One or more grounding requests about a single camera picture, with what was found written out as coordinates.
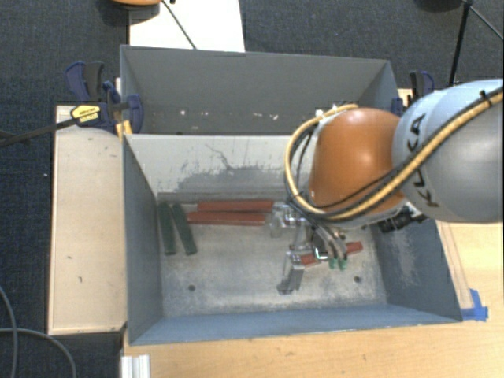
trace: black cable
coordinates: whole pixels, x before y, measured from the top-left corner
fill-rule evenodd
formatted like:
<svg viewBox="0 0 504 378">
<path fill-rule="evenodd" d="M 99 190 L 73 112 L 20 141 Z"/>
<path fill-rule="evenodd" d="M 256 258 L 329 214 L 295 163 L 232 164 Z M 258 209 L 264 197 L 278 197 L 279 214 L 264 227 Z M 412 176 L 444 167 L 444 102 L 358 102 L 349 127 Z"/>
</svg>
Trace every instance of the black cable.
<svg viewBox="0 0 504 378">
<path fill-rule="evenodd" d="M 9 314 L 10 318 L 10 325 L 12 326 L 10 331 L 13 333 L 13 367 L 10 371 L 10 378 L 16 378 L 17 359 L 19 354 L 19 339 L 17 334 L 19 330 L 17 328 L 13 307 L 10 305 L 9 298 L 7 297 L 7 294 L 3 291 L 2 286 L 0 286 L 0 297 L 2 297 L 4 304 L 6 304 L 7 313 Z"/>
<path fill-rule="evenodd" d="M 300 177 L 300 173 L 301 173 L 302 159 L 305 156 L 306 149 L 308 148 L 308 145 L 312 139 L 312 136 L 313 136 L 313 130 L 310 130 L 308 133 L 308 139 L 305 141 L 305 145 L 303 146 L 301 153 L 299 155 L 298 167 L 296 169 L 296 185 L 299 185 L 299 177 Z"/>
<path fill-rule="evenodd" d="M 492 24 L 490 24 L 490 21 L 488 21 L 485 17 L 483 17 L 483 14 L 481 14 L 473 6 L 470 6 L 469 9 L 473 13 L 475 13 L 480 18 L 480 20 L 482 20 L 484 22 L 484 24 L 487 25 L 502 41 L 504 41 L 504 38 L 502 37 L 502 34 L 497 30 L 496 27 L 494 27 Z"/>
<path fill-rule="evenodd" d="M 286 181 L 286 188 L 287 188 L 287 194 L 288 194 L 288 201 L 289 201 L 289 204 L 290 206 L 292 206 L 293 208 L 295 208 L 297 211 L 299 211 L 300 213 L 302 214 L 305 214 L 305 215 L 308 215 L 309 217 L 313 217 L 313 218 L 316 218 L 316 219 L 324 219 L 324 218 L 329 218 L 329 217 L 334 217 L 334 216 L 337 216 L 337 215 L 340 215 L 341 213 L 345 213 L 346 211 L 349 211 L 349 210 L 352 210 L 354 207 L 356 206 L 359 206 L 361 203 L 365 202 L 368 198 L 370 198 L 371 196 L 373 196 L 376 192 L 380 191 L 381 189 L 383 189 L 387 184 L 390 183 L 390 181 L 399 173 L 402 171 L 402 169 L 404 169 L 416 156 L 417 154 L 423 149 L 423 147 L 428 144 L 432 139 L 435 138 L 436 135 L 439 134 L 440 131 L 442 131 L 448 124 L 452 123 L 455 119 L 457 119 L 458 117 L 460 117 L 463 113 L 466 113 L 468 111 L 470 111 L 471 109 L 473 109 L 475 106 L 478 106 L 479 104 L 481 104 L 482 102 L 484 101 L 488 101 L 488 99 L 492 96 L 495 96 L 497 94 L 500 94 L 502 93 L 502 87 L 500 88 L 497 88 L 496 90 L 492 91 L 491 93 L 484 93 L 482 91 L 482 94 L 481 94 L 481 97 L 478 98 L 476 101 L 472 102 L 471 104 L 469 104 L 468 106 L 466 106 L 465 108 L 463 108 L 462 110 L 460 110 L 459 112 L 457 112 L 456 114 L 454 114 L 452 117 L 450 117 L 448 120 L 446 120 L 443 124 L 441 124 L 422 144 L 420 144 L 414 151 L 411 152 L 410 156 L 405 159 L 401 164 L 397 165 L 396 167 L 394 167 L 385 177 L 383 177 L 382 179 L 382 182 L 377 185 L 374 189 L 372 189 L 370 192 L 368 192 L 368 194 L 366 194 L 363 198 L 357 200 L 356 202 L 342 208 L 342 209 L 338 209 L 338 210 L 333 210 L 331 212 L 327 212 L 327 213 L 323 213 L 323 214 L 318 214 L 318 213 L 311 213 L 311 212 L 306 212 L 304 209 L 301 208 L 301 206 L 299 206 L 295 200 L 296 200 L 296 197 L 294 197 L 294 195 L 292 194 L 292 191 L 291 189 L 289 188 L 288 186 L 288 183 L 287 183 L 287 180 L 284 179 Z M 436 147 L 436 149 L 434 149 L 429 155 L 432 155 L 435 153 L 435 151 L 437 150 L 438 147 Z M 395 192 L 397 192 L 399 189 L 400 189 L 401 185 L 397 186 L 393 191 L 390 192 L 389 195 L 393 195 Z M 369 208 L 367 209 L 364 209 L 362 210 L 361 212 L 359 213 L 356 213 L 354 214 L 353 216 L 351 217 L 348 217 L 348 218 L 345 218 L 345 219 L 341 219 L 339 221 L 349 221 L 349 220 L 353 220 L 355 219 L 356 217 L 359 217 L 361 216 L 362 214 L 364 213 L 367 213 L 368 211 L 372 210 L 372 209 L 375 209 L 377 206 L 379 206 L 384 200 L 386 199 L 383 199 L 383 200 L 380 200 L 376 203 L 374 203 L 372 206 L 370 206 Z"/>
<path fill-rule="evenodd" d="M 183 29 L 182 24 L 179 22 L 179 19 L 176 17 L 175 13 L 170 9 L 170 6 L 166 3 L 165 0 L 161 0 L 163 2 L 163 5 L 166 7 L 166 9 L 169 11 L 170 14 L 172 14 L 173 20 L 175 20 L 176 24 L 179 26 L 180 30 L 182 31 L 183 35 L 186 37 L 187 41 L 191 44 L 192 48 L 194 50 L 198 50 L 195 44 L 193 44 L 191 38 L 189 38 L 189 35 L 187 34 L 186 30 Z"/>
<path fill-rule="evenodd" d="M 52 344 L 54 344 L 58 349 L 61 350 L 61 352 L 66 356 L 67 360 L 69 361 L 70 368 L 72 369 L 72 378 L 77 378 L 77 367 L 76 363 L 73 360 L 72 355 L 68 351 L 68 349 L 58 340 L 56 340 L 54 337 L 46 335 L 45 333 L 33 331 L 31 329 L 23 329 L 23 328 L 18 328 L 16 324 L 16 318 L 14 317 L 14 311 L 13 307 L 10 305 L 10 301 L 7 298 L 6 293 L 3 291 L 2 287 L 0 286 L 0 297 L 2 297 L 3 302 L 6 304 L 7 312 L 9 313 L 10 320 L 11 320 L 11 328 L 0 328 L 0 334 L 6 334 L 6 333 L 12 333 L 13 334 L 13 367 L 11 370 L 11 378 L 16 377 L 16 370 L 17 370 L 17 359 L 18 359 L 18 352 L 19 352 L 19 341 L 18 341 L 18 333 L 23 333 L 24 335 L 32 335 L 35 337 L 39 337 L 45 340 L 48 340 Z"/>
</svg>

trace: black carpet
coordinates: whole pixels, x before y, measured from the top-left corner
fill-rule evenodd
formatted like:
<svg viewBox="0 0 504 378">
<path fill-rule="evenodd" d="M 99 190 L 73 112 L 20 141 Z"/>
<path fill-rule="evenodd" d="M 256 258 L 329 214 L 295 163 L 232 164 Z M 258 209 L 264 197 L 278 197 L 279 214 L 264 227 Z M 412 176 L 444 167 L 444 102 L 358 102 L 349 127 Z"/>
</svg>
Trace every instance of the black carpet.
<svg viewBox="0 0 504 378">
<path fill-rule="evenodd" d="M 501 33 L 504 0 L 474 0 Z M 246 49 L 383 58 L 397 83 L 409 71 L 448 81 L 461 19 L 460 0 L 240 0 Z M 119 76 L 119 45 L 128 12 L 106 0 L 0 0 L 0 129 L 21 133 L 54 121 L 73 96 L 63 72 L 77 60 L 104 61 L 105 80 Z M 502 77 L 502 42 L 469 16 L 457 80 Z M 0 149 L 0 285 L 18 325 L 44 331 L 50 249 L 52 138 Z M 0 327 L 9 318 L 0 305 Z M 118 334 L 61 338 L 79 377 L 118 374 Z M 62 354 L 21 338 L 19 377 L 69 376 Z M 0 377 L 9 376 L 11 338 L 0 337 Z"/>
</svg>

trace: green object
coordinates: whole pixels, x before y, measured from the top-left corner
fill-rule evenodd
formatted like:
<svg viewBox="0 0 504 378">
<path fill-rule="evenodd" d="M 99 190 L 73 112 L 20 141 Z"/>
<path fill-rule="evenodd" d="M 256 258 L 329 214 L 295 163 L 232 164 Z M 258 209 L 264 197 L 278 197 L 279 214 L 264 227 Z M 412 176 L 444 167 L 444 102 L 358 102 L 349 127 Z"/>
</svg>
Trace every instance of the green object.
<svg viewBox="0 0 504 378">
<path fill-rule="evenodd" d="M 331 258 L 331 259 L 329 259 L 329 268 L 330 268 L 331 270 L 336 269 L 336 264 L 337 264 L 337 263 L 338 263 L 338 259 L 336 259 L 336 258 Z"/>
<path fill-rule="evenodd" d="M 191 228 L 187 223 L 186 213 L 183 211 L 179 203 L 172 206 L 173 220 L 175 221 L 176 229 L 179 232 L 180 239 L 182 240 L 183 248 L 186 255 L 192 255 L 198 252 L 195 239 L 192 236 Z"/>
<path fill-rule="evenodd" d="M 340 270 L 345 270 L 347 268 L 347 260 L 346 259 L 338 259 L 338 266 Z"/>
<path fill-rule="evenodd" d="M 175 227 L 173 226 L 172 209 L 170 209 L 168 203 L 162 202 L 157 205 L 157 218 L 161 226 L 165 254 L 174 255 L 176 254 Z"/>
</svg>

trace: bin floor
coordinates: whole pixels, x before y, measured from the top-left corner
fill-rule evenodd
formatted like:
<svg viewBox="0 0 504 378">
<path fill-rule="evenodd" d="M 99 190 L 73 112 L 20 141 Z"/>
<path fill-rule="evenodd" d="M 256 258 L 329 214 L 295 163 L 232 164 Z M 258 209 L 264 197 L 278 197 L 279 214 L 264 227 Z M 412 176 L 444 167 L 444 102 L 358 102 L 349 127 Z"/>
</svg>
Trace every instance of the bin floor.
<svg viewBox="0 0 504 378">
<path fill-rule="evenodd" d="M 305 270 L 301 288 L 280 295 L 284 256 L 295 228 L 271 238 L 269 226 L 191 226 L 198 253 L 161 256 L 163 306 L 166 317 L 354 306 L 385 303 L 386 295 L 368 229 L 347 234 L 364 250 L 349 256 L 347 269 L 327 263 Z"/>
</svg>

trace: gray bin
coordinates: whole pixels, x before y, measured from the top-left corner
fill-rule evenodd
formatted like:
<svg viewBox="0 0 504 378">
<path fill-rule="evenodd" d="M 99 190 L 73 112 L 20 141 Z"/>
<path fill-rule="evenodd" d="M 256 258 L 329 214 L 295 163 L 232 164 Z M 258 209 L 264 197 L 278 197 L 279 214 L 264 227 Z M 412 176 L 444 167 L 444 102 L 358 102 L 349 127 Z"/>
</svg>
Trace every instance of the gray bin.
<svg viewBox="0 0 504 378">
<path fill-rule="evenodd" d="M 292 230 L 273 239 L 268 225 L 193 226 L 198 253 L 177 243 L 164 255 L 159 201 L 281 202 L 288 135 L 333 102 L 389 108 L 397 89 L 387 61 L 122 46 L 121 80 L 146 110 L 143 133 L 123 146 L 131 344 L 461 321 L 433 221 L 350 231 L 364 250 L 347 270 L 307 269 L 287 296 L 276 285 Z"/>
</svg>

